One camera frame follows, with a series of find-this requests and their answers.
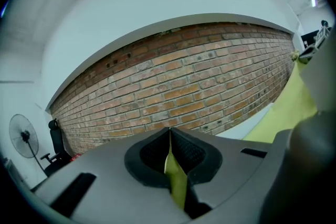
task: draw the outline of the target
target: fan stand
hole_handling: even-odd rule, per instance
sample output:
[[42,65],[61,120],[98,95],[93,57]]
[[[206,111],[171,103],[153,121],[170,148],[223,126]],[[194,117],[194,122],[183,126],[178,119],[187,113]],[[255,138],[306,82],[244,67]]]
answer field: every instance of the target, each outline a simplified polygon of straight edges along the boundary
[[34,154],[33,149],[32,149],[31,146],[30,146],[30,143],[29,143],[30,133],[29,133],[28,131],[24,131],[24,132],[21,132],[20,135],[21,135],[21,137],[22,137],[22,140],[28,144],[29,149],[30,149],[30,151],[32,152],[33,157],[34,157],[34,159],[36,160],[38,166],[42,169],[43,173],[44,173],[45,175],[47,175],[46,172],[44,171],[43,167],[40,165],[40,162],[39,162],[38,159],[36,158],[36,155]]

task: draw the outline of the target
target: white wall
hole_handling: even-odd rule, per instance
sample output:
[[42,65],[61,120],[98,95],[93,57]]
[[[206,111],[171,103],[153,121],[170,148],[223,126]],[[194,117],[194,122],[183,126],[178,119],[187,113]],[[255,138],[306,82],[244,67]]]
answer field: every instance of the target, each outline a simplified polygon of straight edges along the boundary
[[[55,153],[48,128],[51,116],[36,105],[40,61],[23,50],[5,48],[10,48],[11,41],[7,42],[0,44],[0,151],[4,157],[12,160],[27,185],[32,188],[46,176],[33,158],[24,158],[15,150],[9,138],[9,122],[15,114],[22,114],[29,119],[39,140],[37,158],[40,158],[46,153]],[[44,168],[48,165],[46,160],[40,163]]]
[[308,34],[320,30],[322,20],[326,20],[329,23],[329,26],[332,27],[335,22],[335,15],[329,6],[324,6],[322,8],[312,7],[303,12],[299,16],[299,19],[304,29],[304,34]]
[[45,47],[41,69],[44,107],[99,57],[127,42],[160,29],[242,18],[290,30],[274,0],[79,0]]

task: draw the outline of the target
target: chair armrest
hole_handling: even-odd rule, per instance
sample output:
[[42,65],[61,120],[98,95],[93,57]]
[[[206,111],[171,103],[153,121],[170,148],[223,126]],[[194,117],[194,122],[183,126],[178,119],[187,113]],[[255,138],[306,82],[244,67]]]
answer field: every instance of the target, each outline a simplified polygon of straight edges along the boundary
[[59,153],[56,153],[53,157],[51,157],[49,160],[52,161],[53,159],[56,159],[59,156]]
[[45,159],[45,158],[49,159],[49,157],[48,157],[49,155],[50,155],[50,153],[47,153],[46,155],[43,155],[40,159]]

